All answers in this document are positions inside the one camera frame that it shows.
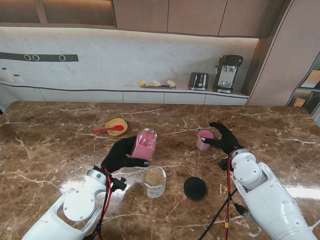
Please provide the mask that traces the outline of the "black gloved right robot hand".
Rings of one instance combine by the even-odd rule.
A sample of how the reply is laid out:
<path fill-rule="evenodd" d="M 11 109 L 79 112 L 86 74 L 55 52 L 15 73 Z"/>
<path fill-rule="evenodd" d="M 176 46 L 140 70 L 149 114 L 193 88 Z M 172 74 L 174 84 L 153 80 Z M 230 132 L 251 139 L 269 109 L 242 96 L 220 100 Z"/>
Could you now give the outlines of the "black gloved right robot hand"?
<path fill-rule="evenodd" d="M 233 151 L 243 149 L 244 147 L 239 144 L 235 135 L 223 124 L 218 122 L 211 122 L 211 127 L 216 128 L 221 134 L 221 138 L 216 140 L 208 137 L 201 137 L 201 141 L 209 144 L 215 148 L 221 149 L 225 154 L 231 154 Z"/>

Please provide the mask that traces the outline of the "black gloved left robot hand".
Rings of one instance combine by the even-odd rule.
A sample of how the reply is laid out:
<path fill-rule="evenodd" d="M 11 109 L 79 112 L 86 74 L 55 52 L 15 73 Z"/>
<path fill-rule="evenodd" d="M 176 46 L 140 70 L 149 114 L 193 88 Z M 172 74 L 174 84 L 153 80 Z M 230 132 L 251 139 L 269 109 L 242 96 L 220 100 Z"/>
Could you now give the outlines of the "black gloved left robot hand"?
<path fill-rule="evenodd" d="M 101 167 L 106 168 L 109 173 L 116 172 L 121 168 L 148 167 L 150 165 L 148 160 L 130 157 L 136 140 L 136 136 L 131 136 L 115 142 L 102 161 Z"/>

